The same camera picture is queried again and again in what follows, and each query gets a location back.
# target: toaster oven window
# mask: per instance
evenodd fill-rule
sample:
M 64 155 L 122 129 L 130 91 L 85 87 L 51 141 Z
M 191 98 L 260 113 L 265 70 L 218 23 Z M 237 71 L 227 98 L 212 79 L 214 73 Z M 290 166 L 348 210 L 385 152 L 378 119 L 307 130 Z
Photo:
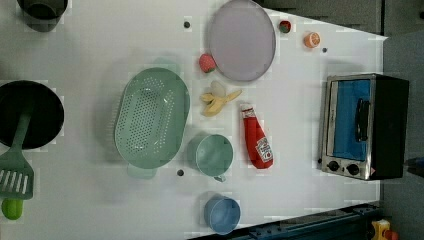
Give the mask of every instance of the toaster oven window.
M 339 81 L 333 156 L 365 161 L 370 80 Z

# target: black pot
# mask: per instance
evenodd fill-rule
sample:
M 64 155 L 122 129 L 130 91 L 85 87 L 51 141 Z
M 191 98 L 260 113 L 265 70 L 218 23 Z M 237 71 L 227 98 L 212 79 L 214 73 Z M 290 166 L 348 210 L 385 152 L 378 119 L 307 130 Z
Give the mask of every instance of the black pot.
M 23 149 L 39 148 L 52 141 L 65 119 L 59 97 L 43 84 L 15 81 L 0 87 L 0 142 L 11 146 L 25 104 L 34 102 Z
M 18 0 L 26 24 L 39 32 L 50 32 L 68 6 L 68 0 Z

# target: toaster oven knob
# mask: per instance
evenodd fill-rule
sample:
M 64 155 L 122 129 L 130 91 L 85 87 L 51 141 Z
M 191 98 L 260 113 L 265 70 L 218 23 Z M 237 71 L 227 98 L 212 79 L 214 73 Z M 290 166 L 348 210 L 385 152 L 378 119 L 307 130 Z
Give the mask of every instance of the toaster oven knob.
M 353 176 L 357 175 L 359 173 L 359 167 L 356 164 L 351 164 L 349 166 L 347 166 L 347 171 L 349 171 L 350 174 L 352 174 Z
M 336 161 L 329 162 L 327 167 L 333 172 L 337 171 L 340 168 L 339 164 Z

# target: toaster oven door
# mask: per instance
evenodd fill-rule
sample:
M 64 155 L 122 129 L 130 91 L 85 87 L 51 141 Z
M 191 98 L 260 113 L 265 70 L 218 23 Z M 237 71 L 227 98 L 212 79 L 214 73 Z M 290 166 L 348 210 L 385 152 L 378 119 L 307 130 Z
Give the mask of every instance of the toaster oven door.
M 364 162 L 370 137 L 371 81 L 331 83 L 327 155 Z

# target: green cup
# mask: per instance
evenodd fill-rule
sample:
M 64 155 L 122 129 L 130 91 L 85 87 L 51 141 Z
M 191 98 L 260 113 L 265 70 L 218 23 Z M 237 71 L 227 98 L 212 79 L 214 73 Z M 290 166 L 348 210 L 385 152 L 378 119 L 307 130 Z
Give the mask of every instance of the green cup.
M 187 157 L 195 168 L 219 182 L 226 179 L 223 174 L 233 162 L 233 147 L 222 135 L 194 137 L 187 148 Z

